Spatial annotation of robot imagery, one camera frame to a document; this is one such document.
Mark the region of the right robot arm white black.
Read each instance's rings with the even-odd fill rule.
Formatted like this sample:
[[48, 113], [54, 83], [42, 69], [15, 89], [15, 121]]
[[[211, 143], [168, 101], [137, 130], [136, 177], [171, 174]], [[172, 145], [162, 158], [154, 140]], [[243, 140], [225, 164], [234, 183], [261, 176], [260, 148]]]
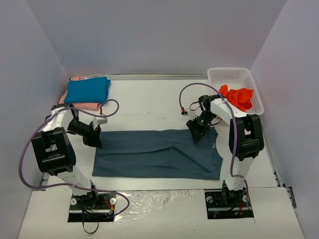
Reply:
[[232, 206], [247, 192], [245, 177], [254, 159], [264, 149], [261, 121], [258, 115], [247, 114], [218, 95], [201, 96], [198, 104], [201, 114], [186, 123], [194, 143], [198, 143], [209, 131], [216, 116], [229, 125], [232, 158], [230, 173], [222, 184], [221, 200]]

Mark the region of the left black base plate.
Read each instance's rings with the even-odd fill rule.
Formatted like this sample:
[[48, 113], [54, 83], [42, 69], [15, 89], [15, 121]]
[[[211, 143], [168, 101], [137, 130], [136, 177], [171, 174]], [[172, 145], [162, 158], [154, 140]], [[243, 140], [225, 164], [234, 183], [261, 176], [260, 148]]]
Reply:
[[115, 210], [114, 193], [90, 192], [72, 196], [69, 206], [69, 223], [113, 222]]

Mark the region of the dark blue-grey t shirt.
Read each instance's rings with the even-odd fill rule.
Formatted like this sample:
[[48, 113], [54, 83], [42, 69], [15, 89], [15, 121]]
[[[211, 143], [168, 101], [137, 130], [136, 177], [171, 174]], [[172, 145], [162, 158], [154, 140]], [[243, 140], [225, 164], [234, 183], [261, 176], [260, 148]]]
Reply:
[[219, 180], [222, 157], [211, 128], [193, 143], [187, 129], [104, 131], [92, 175], [126, 178]]

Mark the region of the aluminium rail edge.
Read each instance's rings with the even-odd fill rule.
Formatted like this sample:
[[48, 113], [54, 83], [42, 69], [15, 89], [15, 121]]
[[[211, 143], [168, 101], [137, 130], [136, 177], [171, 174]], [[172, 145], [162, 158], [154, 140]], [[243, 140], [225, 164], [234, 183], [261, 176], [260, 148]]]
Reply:
[[204, 74], [111, 74], [105, 75], [110, 80], [207, 80]]
[[262, 119], [261, 119], [261, 127], [262, 127], [262, 132], [263, 132], [266, 153], [267, 153], [267, 156], [269, 158], [277, 185], [278, 185], [278, 187], [286, 189], [288, 196], [289, 196], [289, 199], [290, 199], [290, 202], [292, 204], [292, 207], [294, 210], [296, 210], [297, 203], [296, 203], [293, 187], [291, 186], [291, 183], [287, 183], [287, 180], [284, 178], [284, 176], [280, 170], [280, 167], [279, 167], [278, 162], [277, 162], [277, 158], [275, 157], [275, 154], [274, 154], [274, 152], [269, 144], [269, 141], [267, 139], [266, 131], [265, 131], [265, 127], [264, 127]]

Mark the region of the folded teal t shirt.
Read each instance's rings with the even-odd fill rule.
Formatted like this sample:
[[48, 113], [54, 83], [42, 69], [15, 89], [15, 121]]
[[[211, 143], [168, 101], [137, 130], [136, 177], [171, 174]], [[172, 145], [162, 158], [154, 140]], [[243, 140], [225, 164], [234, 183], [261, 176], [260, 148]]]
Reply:
[[103, 103], [108, 99], [110, 84], [107, 77], [70, 80], [64, 103]]

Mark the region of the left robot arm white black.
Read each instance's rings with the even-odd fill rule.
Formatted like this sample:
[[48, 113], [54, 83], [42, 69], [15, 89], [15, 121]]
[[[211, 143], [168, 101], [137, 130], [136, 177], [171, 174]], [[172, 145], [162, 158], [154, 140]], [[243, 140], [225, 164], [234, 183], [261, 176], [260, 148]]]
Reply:
[[61, 179], [71, 188], [73, 197], [82, 198], [88, 208], [100, 204], [100, 195], [94, 183], [76, 166], [76, 154], [67, 134], [81, 136], [85, 146], [102, 148], [100, 132], [96, 117], [89, 124], [83, 123], [73, 104], [62, 104], [51, 108], [46, 125], [31, 139], [40, 171]]

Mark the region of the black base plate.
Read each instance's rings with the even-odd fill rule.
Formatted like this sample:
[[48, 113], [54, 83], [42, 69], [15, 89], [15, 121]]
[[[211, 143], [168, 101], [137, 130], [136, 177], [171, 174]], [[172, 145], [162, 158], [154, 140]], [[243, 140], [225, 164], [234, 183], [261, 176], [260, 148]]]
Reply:
[[90, 192], [72, 196], [69, 206], [69, 223], [113, 222], [115, 210], [114, 193]]
[[228, 199], [221, 189], [206, 190], [204, 196], [209, 220], [254, 218], [253, 211], [247, 208], [245, 191], [231, 193]]

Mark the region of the orange crumpled t shirt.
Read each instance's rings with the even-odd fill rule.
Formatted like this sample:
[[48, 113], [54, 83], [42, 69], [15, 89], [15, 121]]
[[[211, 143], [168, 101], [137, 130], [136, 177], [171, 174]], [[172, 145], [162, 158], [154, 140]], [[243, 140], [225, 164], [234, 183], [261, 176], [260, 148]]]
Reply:
[[243, 112], [252, 108], [251, 98], [253, 97], [253, 90], [246, 88], [229, 90], [227, 85], [222, 85], [219, 92], [229, 103]]

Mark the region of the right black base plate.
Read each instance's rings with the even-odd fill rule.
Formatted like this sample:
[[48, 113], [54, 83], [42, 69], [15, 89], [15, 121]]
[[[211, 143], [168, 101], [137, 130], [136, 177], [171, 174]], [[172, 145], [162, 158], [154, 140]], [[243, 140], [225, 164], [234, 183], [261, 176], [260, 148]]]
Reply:
[[206, 190], [204, 196], [209, 220], [254, 218], [253, 211], [247, 208], [245, 191], [231, 193], [228, 199], [221, 189]]

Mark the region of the aluminium rail back edge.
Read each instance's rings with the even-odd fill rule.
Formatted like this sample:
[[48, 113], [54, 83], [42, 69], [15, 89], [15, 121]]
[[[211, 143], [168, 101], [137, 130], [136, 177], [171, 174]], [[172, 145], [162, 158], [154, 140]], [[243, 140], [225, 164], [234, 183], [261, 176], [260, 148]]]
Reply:
[[111, 74], [105, 75], [110, 80], [207, 80], [204, 74]]

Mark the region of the folded pink t shirt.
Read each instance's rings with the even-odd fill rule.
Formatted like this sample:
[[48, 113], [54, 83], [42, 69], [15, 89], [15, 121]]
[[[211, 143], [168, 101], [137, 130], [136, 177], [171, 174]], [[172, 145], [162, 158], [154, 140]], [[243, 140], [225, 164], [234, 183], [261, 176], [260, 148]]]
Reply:
[[[85, 80], [88, 79], [86, 78], [81, 78], [81, 77], [72, 77], [70, 80], [71, 81], [79, 81], [79, 80]], [[67, 96], [67, 91], [61, 96], [60, 100], [58, 101], [58, 104], [64, 104], [64, 100]], [[100, 103], [73, 103], [73, 105], [76, 108], [83, 109], [83, 110], [92, 110], [92, 111], [98, 111]]]

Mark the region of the white plastic basket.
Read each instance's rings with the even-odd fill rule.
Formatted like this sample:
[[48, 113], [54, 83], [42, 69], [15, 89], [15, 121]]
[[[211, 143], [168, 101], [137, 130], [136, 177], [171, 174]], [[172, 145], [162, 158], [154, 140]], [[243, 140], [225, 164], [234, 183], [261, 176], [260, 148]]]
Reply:
[[227, 85], [229, 90], [241, 88], [253, 90], [252, 108], [247, 110], [247, 113], [259, 116], [264, 113], [263, 103], [250, 70], [238, 67], [217, 67], [208, 69], [207, 76], [210, 85], [217, 90], [223, 85]]

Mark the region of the aluminium rail right edge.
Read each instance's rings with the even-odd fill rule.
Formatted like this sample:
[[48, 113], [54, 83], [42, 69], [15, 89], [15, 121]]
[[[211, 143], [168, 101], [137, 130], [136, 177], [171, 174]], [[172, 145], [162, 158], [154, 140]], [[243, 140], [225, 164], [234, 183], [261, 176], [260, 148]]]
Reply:
[[265, 127], [264, 127], [262, 119], [261, 119], [261, 127], [262, 127], [262, 132], [263, 132], [266, 153], [267, 153], [267, 156], [269, 158], [277, 185], [278, 185], [278, 187], [286, 189], [288, 196], [289, 196], [289, 199], [290, 199], [290, 202], [292, 204], [292, 207], [294, 210], [296, 210], [297, 203], [296, 203], [293, 187], [291, 186], [291, 183], [287, 183], [287, 180], [284, 178], [284, 176], [280, 170], [280, 167], [279, 167], [278, 162], [277, 162], [277, 158], [275, 157], [275, 154], [274, 154], [274, 152], [269, 144], [269, 141], [267, 139], [266, 131], [265, 131]]

